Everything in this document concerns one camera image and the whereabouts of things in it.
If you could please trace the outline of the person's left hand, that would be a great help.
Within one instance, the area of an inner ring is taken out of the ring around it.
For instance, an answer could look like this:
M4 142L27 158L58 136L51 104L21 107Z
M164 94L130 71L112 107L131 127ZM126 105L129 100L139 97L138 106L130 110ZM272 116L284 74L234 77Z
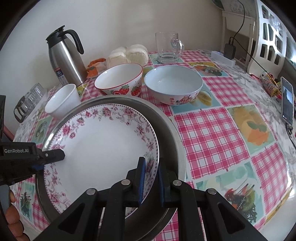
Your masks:
M23 225L20 222L20 215L17 209L13 206L16 198L13 192L10 190L10 204L6 210L6 221L8 223L8 228L14 237L20 237L23 234Z

